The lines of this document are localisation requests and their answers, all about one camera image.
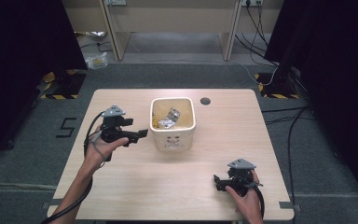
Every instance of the black curtain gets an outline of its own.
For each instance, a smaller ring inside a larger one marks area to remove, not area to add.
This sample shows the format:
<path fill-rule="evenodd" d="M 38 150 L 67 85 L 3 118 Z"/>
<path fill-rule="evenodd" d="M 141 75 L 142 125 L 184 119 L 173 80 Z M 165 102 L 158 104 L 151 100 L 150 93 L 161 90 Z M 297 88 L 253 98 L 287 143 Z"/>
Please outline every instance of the black curtain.
<path fill-rule="evenodd" d="M 300 69 L 318 119 L 358 181 L 358 1 L 300 2 L 285 0 L 266 58 L 296 55 L 290 65 Z M 322 2 L 302 47 L 286 52 L 306 7 Z"/>
<path fill-rule="evenodd" d="M 0 143 L 43 75 L 65 69 L 87 66 L 62 1 L 0 0 Z"/>

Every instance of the person's arm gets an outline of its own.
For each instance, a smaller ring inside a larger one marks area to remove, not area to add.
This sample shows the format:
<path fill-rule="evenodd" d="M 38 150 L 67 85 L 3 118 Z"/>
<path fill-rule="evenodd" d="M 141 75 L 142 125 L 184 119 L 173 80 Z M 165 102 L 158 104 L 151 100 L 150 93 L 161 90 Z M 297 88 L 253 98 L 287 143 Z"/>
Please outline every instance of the person's arm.
<path fill-rule="evenodd" d="M 68 189 L 62 199 L 62 202 L 56 208 L 53 214 L 56 214 L 65 209 L 83 195 L 93 174 L 100 168 L 101 163 L 103 162 L 103 157 L 98 152 L 98 150 L 104 155 L 105 158 L 107 158 L 110 153 L 112 153 L 117 147 L 125 145 L 128 141 L 128 138 L 120 138 L 113 143 L 105 143 L 101 138 L 98 138 L 95 144 L 89 144 L 85 160 L 79 168 L 71 187 Z M 77 211 L 79 208 L 80 205 L 64 216 L 59 217 L 50 223 L 75 223 Z"/>
<path fill-rule="evenodd" d="M 255 171 L 252 171 L 252 174 L 254 181 L 258 183 L 259 180 Z M 226 191 L 234 199 L 235 204 L 237 205 L 237 208 L 235 209 L 236 212 L 240 212 L 250 224 L 263 223 L 260 211 L 260 202 L 255 189 L 248 189 L 248 192 L 243 197 L 238 195 L 235 189 L 230 186 L 226 186 Z"/>

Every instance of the gray carpet floor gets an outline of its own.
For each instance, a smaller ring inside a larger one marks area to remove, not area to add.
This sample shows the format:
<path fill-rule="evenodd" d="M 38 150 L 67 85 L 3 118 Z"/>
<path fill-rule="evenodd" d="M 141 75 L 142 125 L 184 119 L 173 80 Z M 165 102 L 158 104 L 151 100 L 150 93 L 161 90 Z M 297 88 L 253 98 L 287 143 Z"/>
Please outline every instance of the gray carpet floor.
<path fill-rule="evenodd" d="M 109 64 L 86 73 L 78 98 L 38 98 L 14 139 L 15 147 L 0 151 L 0 223 L 40 223 L 47 203 L 58 185 L 78 128 L 92 94 L 98 89 L 252 89 L 268 127 L 282 176 L 291 195 L 288 134 L 298 110 L 268 112 L 308 105 L 301 99 L 264 98 L 250 78 L 259 72 L 273 72 L 261 65 L 235 64 Z M 324 134 L 311 109 L 293 127 L 291 163 L 296 205 L 296 223 L 358 223 L 358 184 L 343 161 L 335 156 L 334 145 Z M 71 137 L 60 130 L 65 118 L 74 127 Z M 77 223 L 105 223 L 82 221 Z"/>

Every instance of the wooden tabletop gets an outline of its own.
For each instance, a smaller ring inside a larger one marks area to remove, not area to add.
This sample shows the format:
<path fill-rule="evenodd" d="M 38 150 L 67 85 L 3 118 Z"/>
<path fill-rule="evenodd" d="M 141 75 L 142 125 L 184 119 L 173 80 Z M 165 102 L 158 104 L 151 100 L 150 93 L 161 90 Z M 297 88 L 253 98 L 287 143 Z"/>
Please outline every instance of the wooden tabletop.
<path fill-rule="evenodd" d="M 153 134 L 137 144 L 118 148 L 112 160 L 94 175 L 91 192 L 77 219 L 100 220 L 243 220 L 226 192 L 217 191 L 213 175 L 228 179 L 227 164 L 244 158 L 255 164 L 263 193 L 265 220 L 289 220 L 293 209 L 252 90 L 142 89 L 97 90 L 89 104 L 54 199 L 69 189 L 83 161 L 83 142 L 92 120 L 112 105 L 134 119 L 125 131 L 149 128 L 151 102 L 161 97 L 192 99 L 196 115 L 193 145 L 182 153 L 156 149 Z M 211 100 L 203 105 L 201 98 Z M 50 216 L 56 205 L 48 210 Z"/>

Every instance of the white plastic bin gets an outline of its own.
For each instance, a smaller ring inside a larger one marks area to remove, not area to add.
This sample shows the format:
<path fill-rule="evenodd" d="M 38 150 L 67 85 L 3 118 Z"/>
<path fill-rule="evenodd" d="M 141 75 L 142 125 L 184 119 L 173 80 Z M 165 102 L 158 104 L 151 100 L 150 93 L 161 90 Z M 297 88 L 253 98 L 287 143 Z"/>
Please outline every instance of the white plastic bin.
<path fill-rule="evenodd" d="M 165 120 L 172 109 L 179 111 L 180 116 L 172 127 L 166 128 L 159 122 Z M 191 149 L 195 128 L 196 116 L 190 98 L 158 98 L 152 101 L 150 130 L 158 150 L 181 152 Z"/>

